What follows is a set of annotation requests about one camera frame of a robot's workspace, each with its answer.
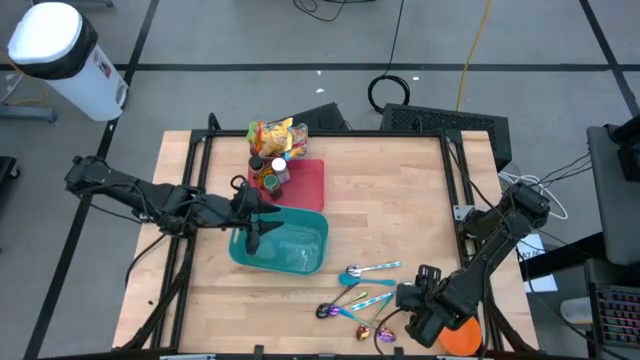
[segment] white trash can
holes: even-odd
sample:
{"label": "white trash can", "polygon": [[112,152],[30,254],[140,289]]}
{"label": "white trash can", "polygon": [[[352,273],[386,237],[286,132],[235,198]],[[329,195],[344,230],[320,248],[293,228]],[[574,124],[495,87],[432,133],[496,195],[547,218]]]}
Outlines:
{"label": "white trash can", "polygon": [[129,87],[98,46],[98,34],[72,6],[45,2],[27,11],[9,41],[9,57],[95,121],[122,114]]}

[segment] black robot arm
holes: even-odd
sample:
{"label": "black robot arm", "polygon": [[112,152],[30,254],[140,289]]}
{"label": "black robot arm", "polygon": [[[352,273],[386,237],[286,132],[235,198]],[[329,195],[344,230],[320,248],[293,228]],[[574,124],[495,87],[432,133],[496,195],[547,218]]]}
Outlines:
{"label": "black robot arm", "polygon": [[456,230],[484,239],[473,260],[442,280],[440,269],[422,265],[415,285],[398,285],[396,306],[414,313],[405,327],[409,335],[431,347],[445,326],[456,330],[475,316],[485,280],[520,239],[546,223],[548,214],[549,200],[522,183],[512,185],[494,209],[472,209]]}
{"label": "black robot arm", "polygon": [[260,191],[250,187],[242,176],[231,181],[236,193],[228,200],[194,187],[151,184],[114,170],[96,157],[76,157],[73,163],[65,176],[68,191],[77,196],[102,194],[117,200],[131,207],[140,220],[157,224],[167,235],[183,237],[197,228],[240,228],[249,233],[247,253],[255,254],[260,236],[283,225],[252,217],[280,208],[262,201]]}

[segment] plastic spoon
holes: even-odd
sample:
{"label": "plastic spoon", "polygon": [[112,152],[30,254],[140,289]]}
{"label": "plastic spoon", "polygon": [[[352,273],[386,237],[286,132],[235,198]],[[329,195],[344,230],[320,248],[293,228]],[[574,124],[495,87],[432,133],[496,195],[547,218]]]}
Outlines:
{"label": "plastic spoon", "polygon": [[395,280],[363,279],[363,278],[356,278],[353,276],[349,276],[347,274],[340,274],[340,276],[338,277],[338,280],[344,286],[350,286],[358,283],[396,286]]}

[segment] spice bottle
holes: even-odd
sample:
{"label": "spice bottle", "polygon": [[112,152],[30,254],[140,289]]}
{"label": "spice bottle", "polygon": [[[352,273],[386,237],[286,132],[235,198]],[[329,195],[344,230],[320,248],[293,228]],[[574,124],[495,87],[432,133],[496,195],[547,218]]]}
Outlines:
{"label": "spice bottle", "polygon": [[271,162],[271,168],[276,173],[278,180],[280,180],[280,184],[284,184],[291,180],[291,175],[287,168],[287,162],[283,158],[273,159]]}
{"label": "spice bottle", "polygon": [[254,176],[259,174],[264,169],[264,160],[260,156],[252,156],[249,158],[249,168]]}
{"label": "spice bottle", "polygon": [[267,175],[264,178],[264,188],[271,195],[271,199],[278,200],[282,196],[282,189],[280,188],[280,181],[275,175]]}

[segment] orange cup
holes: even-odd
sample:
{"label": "orange cup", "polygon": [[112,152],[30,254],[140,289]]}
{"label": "orange cup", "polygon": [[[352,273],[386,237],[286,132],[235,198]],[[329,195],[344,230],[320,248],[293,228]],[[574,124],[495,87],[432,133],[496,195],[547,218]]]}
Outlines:
{"label": "orange cup", "polygon": [[482,330],[478,320],[472,317],[458,330],[444,328],[438,341],[451,355],[469,356],[482,345]]}

